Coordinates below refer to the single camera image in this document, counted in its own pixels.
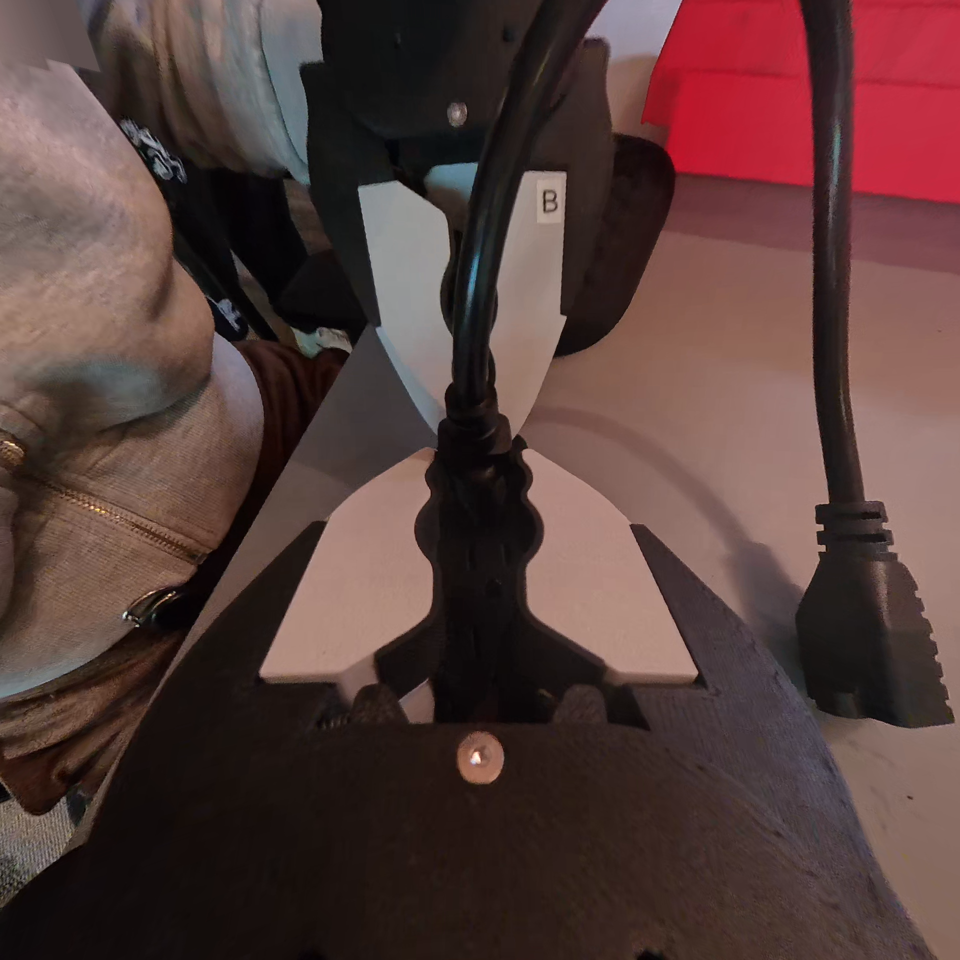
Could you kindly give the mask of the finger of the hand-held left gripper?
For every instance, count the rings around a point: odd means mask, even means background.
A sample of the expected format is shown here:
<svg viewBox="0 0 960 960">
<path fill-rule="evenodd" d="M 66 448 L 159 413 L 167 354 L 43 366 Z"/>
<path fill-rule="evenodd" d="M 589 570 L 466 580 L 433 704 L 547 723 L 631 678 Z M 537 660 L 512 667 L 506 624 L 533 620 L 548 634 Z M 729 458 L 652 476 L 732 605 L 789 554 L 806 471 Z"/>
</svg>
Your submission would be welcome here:
<svg viewBox="0 0 960 960">
<path fill-rule="evenodd" d="M 561 310 L 567 174 L 523 174 L 497 280 L 490 335 L 495 389 L 510 433 L 522 432 L 566 323 Z"/>
<path fill-rule="evenodd" d="M 450 263 L 447 217 L 398 181 L 358 189 L 379 312 L 378 339 L 426 427 L 447 414 L 452 334 L 441 288 Z"/>
</svg>

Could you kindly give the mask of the black ribbed socket connector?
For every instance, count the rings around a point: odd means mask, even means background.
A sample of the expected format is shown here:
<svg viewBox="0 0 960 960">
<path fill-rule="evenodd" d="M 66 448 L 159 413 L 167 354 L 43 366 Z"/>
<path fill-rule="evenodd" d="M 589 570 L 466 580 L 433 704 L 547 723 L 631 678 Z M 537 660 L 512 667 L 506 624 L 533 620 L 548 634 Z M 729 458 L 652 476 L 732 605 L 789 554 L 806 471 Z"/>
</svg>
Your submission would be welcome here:
<svg viewBox="0 0 960 960">
<path fill-rule="evenodd" d="M 954 724 L 938 648 L 880 501 L 815 509 L 821 546 L 798 605 L 807 695 L 825 714 L 904 728 Z"/>
</svg>

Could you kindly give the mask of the black power plug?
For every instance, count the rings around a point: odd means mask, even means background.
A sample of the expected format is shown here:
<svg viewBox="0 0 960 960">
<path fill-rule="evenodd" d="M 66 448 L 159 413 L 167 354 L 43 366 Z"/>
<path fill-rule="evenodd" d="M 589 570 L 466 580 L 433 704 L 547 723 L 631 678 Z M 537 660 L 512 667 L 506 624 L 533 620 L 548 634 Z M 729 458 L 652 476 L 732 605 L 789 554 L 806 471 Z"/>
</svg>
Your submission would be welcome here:
<svg viewBox="0 0 960 960">
<path fill-rule="evenodd" d="M 440 424 L 416 530 L 433 575 L 424 656 L 438 723 L 510 714 L 527 627 L 524 567 L 537 532 L 523 501 L 522 450 L 497 411 Z"/>
</svg>

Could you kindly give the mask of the red plastic bin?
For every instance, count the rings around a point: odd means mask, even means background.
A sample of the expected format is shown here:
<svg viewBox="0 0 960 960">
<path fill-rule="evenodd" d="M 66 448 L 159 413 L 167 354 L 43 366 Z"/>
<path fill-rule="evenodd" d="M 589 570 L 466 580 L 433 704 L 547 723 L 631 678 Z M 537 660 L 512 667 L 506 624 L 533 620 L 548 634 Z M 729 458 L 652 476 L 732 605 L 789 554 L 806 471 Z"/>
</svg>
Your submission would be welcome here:
<svg viewBox="0 0 960 960">
<path fill-rule="evenodd" d="M 959 3 L 851 4 L 853 189 L 958 205 Z M 799 2 L 681 2 L 642 119 L 678 173 L 811 186 Z"/>
</svg>

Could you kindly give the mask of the grey zip hoodie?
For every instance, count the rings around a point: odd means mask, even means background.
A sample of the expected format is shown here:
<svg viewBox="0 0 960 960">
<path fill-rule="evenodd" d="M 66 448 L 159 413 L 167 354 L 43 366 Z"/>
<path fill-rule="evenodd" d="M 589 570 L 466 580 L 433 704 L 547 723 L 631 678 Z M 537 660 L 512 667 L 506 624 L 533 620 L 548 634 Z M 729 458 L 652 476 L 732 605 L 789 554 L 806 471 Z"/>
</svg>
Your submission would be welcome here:
<svg viewBox="0 0 960 960">
<path fill-rule="evenodd" d="M 74 69 L 2 65 L 2 697 L 91 662 L 221 546 L 254 375 L 159 188 Z"/>
</svg>

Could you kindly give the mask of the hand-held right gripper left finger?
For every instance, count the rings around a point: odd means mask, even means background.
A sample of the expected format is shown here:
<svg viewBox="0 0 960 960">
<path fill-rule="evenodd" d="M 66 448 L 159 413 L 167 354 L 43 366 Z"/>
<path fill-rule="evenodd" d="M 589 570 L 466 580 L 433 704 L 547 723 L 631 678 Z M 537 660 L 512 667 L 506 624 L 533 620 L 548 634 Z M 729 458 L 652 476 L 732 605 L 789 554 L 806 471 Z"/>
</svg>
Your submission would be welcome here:
<svg viewBox="0 0 960 960">
<path fill-rule="evenodd" d="M 415 523 L 435 454 L 415 452 L 332 511 L 260 666 L 264 682 L 363 689 L 378 680 L 378 651 L 427 618 L 433 569 Z"/>
</svg>

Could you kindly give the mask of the dark printed shirt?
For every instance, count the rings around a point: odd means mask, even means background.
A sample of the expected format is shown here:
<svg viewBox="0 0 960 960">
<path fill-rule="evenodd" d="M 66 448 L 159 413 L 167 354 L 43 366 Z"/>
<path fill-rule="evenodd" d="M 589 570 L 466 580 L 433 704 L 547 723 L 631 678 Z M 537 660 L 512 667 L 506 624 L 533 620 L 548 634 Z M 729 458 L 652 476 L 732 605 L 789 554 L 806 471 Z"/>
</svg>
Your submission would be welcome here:
<svg viewBox="0 0 960 960">
<path fill-rule="evenodd" d="M 306 264 L 283 178 L 205 170 L 168 150 L 147 126 L 118 126 L 153 176 L 170 213 L 174 256 L 204 294 L 216 332 L 230 342 L 251 335 L 279 341 L 244 290 L 236 263 L 275 306 Z"/>
</svg>

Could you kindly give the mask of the person's left forearm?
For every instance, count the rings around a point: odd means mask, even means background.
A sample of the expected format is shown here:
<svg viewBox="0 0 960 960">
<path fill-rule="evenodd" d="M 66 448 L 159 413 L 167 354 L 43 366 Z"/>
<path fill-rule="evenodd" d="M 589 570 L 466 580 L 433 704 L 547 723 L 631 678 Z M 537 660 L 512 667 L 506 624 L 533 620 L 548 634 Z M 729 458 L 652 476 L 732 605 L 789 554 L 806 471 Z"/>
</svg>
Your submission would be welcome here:
<svg viewBox="0 0 960 960">
<path fill-rule="evenodd" d="M 320 63 L 314 1 L 80 2 L 116 121 L 202 169 L 309 186 L 304 65 Z"/>
</svg>

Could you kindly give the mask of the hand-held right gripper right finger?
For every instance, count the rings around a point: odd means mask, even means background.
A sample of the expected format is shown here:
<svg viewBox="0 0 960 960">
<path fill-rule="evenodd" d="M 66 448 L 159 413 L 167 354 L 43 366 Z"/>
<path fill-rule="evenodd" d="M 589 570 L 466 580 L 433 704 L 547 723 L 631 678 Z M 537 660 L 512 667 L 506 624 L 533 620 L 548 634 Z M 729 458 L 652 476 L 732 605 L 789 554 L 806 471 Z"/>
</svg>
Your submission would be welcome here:
<svg viewBox="0 0 960 960">
<path fill-rule="evenodd" d="M 542 454 L 521 452 L 541 525 L 525 573 L 533 617 L 617 686 L 687 687 L 699 673 L 628 518 Z"/>
</svg>

